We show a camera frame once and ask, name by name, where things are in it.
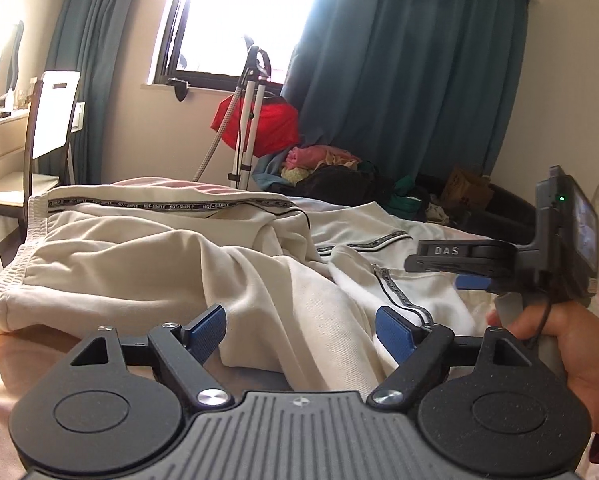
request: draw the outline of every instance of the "white chair back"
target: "white chair back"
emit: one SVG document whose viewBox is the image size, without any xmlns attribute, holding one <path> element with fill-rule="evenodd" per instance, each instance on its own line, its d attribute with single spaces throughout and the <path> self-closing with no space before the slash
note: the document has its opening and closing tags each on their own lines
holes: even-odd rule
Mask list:
<svg viewBox="0 0 599 480">
<path fill-rule="evenodd" d="M 34 126 L 32 158 L 38 158 L 66 144 L 71 129 L 74 97 L 79 72 L 44 72 L 39 109 Z"/>
</svg>

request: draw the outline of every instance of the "window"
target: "window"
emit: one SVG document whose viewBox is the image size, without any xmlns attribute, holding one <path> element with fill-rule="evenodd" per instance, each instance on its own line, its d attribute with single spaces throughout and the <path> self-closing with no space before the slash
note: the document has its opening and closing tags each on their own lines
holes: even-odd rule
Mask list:
<svg viewBox="0 0 599 480">
<path fill-rule="evenodd" d="M 174 0 L 162 40 L 157 82 L 177 77 L 199 88 L 233 91 L 250 37 L 268 52 L 281 91 L 313 0 Z"/>
</svg>

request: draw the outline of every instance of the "display screen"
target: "display screen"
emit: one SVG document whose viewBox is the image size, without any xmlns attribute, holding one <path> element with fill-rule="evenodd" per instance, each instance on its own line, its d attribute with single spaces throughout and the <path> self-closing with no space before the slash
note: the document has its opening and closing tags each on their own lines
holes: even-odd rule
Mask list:
<svg viewBox="0 0 599 480">
<path fill-rule="evenodd" d="M 598 221 L 593 207 L 575 188 L 575 249 L 593 270 L 598 265 Z"/>
</svg>

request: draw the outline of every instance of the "blue gripper pad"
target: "blue gripper pad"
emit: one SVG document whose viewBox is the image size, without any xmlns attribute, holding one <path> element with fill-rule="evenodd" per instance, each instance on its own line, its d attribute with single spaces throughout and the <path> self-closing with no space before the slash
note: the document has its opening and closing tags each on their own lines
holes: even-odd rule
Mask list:
<svg viewBox="0 0 599 480">
<path fill-rule="evenodd" d="M 186 329 L 190 330 L 186 350 L 204 364 L 226 336 L 226 311 L 220 305 L 211 306 Z"/>
<path fill-rule="evenodd" d="M 455 279 L 455 288 L 457 290 L 486 290 L 491 284 L 491 279 L 485 276 L 471 276 L 470 274 L 460 274 Z"/>
<path fill-rule="evenodd" d="M 413 334 L 404 323 L 400 322 L 403 319 L 389 306 L 380 307 L 375 314 L 377 338 L 397 364 L 406 361 L 415 351 Z"/>
</svg>

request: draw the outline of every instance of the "window sill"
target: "window sill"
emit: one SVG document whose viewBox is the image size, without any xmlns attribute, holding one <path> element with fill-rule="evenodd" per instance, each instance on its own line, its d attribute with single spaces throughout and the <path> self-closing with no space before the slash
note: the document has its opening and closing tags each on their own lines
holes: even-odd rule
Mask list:
<svg viewBox="0 0 599 480">
<path fill-rule="evenodd" d="M 140 88 L 142 90 L 151 90 L 151 91 L 166 91 L 172 94 L 172 97 L 175 97 L 174 90 L 170 85 L 159 85 L 159 84 L 149 84 L 149 83 L 141 83 Z M 189 94 L 207 94 L 214 96 L 229 96 L 231 92 L 227 92 L 225 90 L 215 90 L 213 88 L 197 88 L 195 86 L 191 86 L 188 88 Z"/>
</svg>

